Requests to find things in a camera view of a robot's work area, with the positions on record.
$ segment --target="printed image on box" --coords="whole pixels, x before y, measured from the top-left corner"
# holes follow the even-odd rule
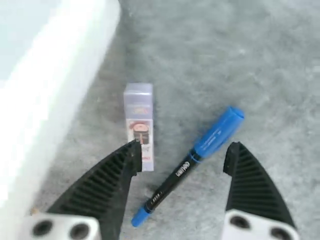
[[[131,121],[129,129],[132,131],[133,138],[140,141],[141,145],[149,144],[150,142],[150,122],[147,121]]]

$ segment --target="product box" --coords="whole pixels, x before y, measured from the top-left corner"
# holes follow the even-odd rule
[[[128,142],[137,139],[142,150],[142,171],[154,170],[153,87],[149,83],[129,83],[124,91]]]

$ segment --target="ribbed gripper pad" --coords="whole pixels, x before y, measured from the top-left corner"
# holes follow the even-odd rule
[[[128,176],[131,179],[137,172],[141,172],[141,166],[141,146],[134,140],[85,173],[60,196],[48,212],[94,217],[102,221],[111,208],[119,208],[115,197],[124,189],[128,194],[130,186],[130,182],[127,184],[124,179]]]
[[[229,146],[223,171],[232,176],[226,211],[237,209],[295,227],[275,184],[255,156],[240,142]]]

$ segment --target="blue marker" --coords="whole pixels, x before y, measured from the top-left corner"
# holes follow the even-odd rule
[[[228,107],[211,129],[195,144],[183,161],[155,191],[153,196],[139,209],[131,223],[141,225],[156,207],[198,166],[210,157],[231,137],[245,119],[243,111]]]

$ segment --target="gray carpet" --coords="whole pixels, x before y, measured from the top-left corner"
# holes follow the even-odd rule
[[[231,179],[227,144],[141,227],[130,221],[226,106],[272,177],[301,239],[320,236],[320,1],[122,0],[111,50],[60,147],[36,205],[46,209],[126,142],[123,91],[154,85],[155,172],[133,179],[122,240],[219,239]]]

